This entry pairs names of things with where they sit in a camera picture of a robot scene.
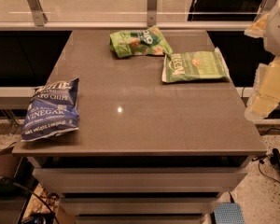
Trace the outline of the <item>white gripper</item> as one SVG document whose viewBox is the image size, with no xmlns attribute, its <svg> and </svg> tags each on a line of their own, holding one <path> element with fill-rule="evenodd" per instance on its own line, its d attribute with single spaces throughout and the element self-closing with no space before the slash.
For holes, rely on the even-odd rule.
<svg viewBox="0 0 280 224">
<path fill-rule="evenodd" d="M 245 35 L 263 38 L 264 48 L 280 56 L 280 0 L 270 11 L 245 29 Z M 255 74 L 252 94 L 248 98 L 245 118 L 259 121 L 267 118 L 280 104 L 280 57 L 268 65 L 260 63 Z"/>
</svg>

